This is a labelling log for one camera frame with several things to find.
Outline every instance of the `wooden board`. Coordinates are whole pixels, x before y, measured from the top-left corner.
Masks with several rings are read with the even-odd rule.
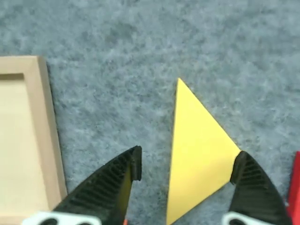
[[[0,57],[0,225],[67,194],[45,61]]]

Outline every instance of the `gray carpet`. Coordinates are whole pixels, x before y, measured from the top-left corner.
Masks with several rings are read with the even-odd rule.
[[[177,77],[286,195],[300,148],[299,21],[298,0],[2,0],[0,55],[46,58],[68,190],[141,145],[127,218],[163,225]],[[219,224],[232,193],[175,224]]]

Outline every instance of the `triangle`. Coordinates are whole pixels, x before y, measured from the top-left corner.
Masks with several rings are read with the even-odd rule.
[[[167,225],[229,182],[240,149],[179,78]]]

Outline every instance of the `yellow paper triangle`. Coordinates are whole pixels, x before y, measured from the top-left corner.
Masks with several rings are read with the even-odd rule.
[[[167,225],[230,180],[240,149],[179,78]]]

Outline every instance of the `tray rim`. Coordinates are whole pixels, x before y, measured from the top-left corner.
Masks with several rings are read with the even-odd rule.
[[[53,101],[46,61],[41,56],[0,57],[0,76],[23,74],[37,140],[48,209],[52,210],[66,195]],[[19,225],[20,215],[0,216],[0,225]]]

